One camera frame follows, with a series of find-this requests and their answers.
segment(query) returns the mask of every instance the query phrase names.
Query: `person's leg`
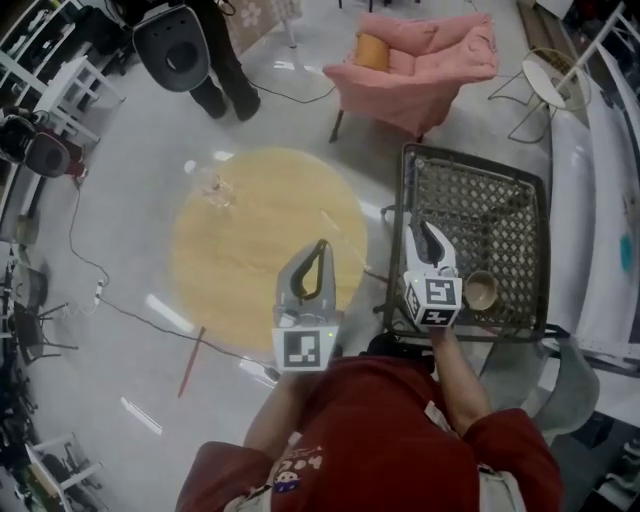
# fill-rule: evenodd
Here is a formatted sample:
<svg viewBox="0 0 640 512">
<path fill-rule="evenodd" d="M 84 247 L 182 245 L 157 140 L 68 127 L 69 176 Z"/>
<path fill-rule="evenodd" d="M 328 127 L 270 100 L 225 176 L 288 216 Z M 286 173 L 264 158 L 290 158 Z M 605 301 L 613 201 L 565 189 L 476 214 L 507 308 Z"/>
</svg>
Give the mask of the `person's leg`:
<svg viewBox="0 0 640 512">
<path fill-rule="evenodd" d="M 213 84 L 210 77 L 189 91 L 189 94 L 214 119 L 220 119 L 227 111 L 222 91 Z"/>
<path fill-rule="evenodd" d="M 251 87 L 233 51 L 224 15 L 210 0 L 188 0 L 187 3 L 200 20 L 209 47 L 211 67 L 233 102 L 238 118 L 246 121 L 258 111 L 260 97 Z"/>
</svg>

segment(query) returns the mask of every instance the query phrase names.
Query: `orange cushion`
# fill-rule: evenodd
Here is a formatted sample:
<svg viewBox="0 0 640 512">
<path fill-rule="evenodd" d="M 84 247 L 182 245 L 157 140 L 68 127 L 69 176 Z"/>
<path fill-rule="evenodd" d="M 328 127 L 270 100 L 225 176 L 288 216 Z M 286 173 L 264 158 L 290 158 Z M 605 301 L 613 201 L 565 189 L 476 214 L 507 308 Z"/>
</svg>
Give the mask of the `orange cushion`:
<svg viewBox="0 0 640 512">
<path fill-rule="evenodd" d="M 389 45 L 369 34 L 358 34 L 354 64 L 376 71 L 389 71 Z"/>
</svg>

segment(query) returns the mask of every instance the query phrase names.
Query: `red shirt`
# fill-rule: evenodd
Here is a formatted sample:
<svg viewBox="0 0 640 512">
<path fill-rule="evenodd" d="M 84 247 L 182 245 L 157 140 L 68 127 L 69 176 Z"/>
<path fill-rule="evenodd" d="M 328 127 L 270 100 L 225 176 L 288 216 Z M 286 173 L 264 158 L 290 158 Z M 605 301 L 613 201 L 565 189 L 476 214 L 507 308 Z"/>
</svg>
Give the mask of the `red shirt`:
<svg viewBox="0 0 640 512">
<path fill-rule="evenodd" d="M 395 358 L 338 359 L 307 402 L 295 449 L 274 474 L 274 512 L 340 510 L 477 511 L 478 464 L 508 471 L 529 511 L 559 510 L 560 473 L 536 426 L 520 409 L 500 411 L 464 438 L 425 415 L 439 385 L 421 365 Z M 222 511 L 267 482 L 264 453 L 207 443 L 200 448 L 176 510 Z"/>
</svg>

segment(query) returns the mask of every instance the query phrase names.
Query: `wooden tabletop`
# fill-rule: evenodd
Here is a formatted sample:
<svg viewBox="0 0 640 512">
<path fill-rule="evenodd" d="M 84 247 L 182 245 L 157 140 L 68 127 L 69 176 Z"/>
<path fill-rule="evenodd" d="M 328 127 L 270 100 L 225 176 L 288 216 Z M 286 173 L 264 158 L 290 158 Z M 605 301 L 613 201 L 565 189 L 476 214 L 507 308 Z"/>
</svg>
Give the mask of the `wooden tabletop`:
<svg viewBox="0 0 640 512">
<path fill-rule="evenodd" d="M 328 240 L 344 310 L 362 277 L 364 218 L 338 173 L 300 151 L 259 149 L 216 171 L 233 187 L 233 203 L 220 209 L 198 192 L 189 197 L 174 226 L 173 282 L 190 320 L 212 338 L 270 356 L 278 272 L 304 247 Z"/>
</svg>

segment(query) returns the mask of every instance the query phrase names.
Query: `small bowl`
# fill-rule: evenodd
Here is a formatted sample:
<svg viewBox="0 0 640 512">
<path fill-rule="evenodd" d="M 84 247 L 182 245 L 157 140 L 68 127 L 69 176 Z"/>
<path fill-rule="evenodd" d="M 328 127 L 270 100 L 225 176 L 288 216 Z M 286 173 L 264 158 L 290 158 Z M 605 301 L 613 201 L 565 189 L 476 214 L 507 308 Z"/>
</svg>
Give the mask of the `small bowl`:
<svg viewBox="0 0 640 512">
<path fill-rule="evenodd" d="M 464 297 L 475 311 L 486 311 L 498 299 L 498 281 L 485 270 L 476 270 L 464 283 Z"/>
</svg>

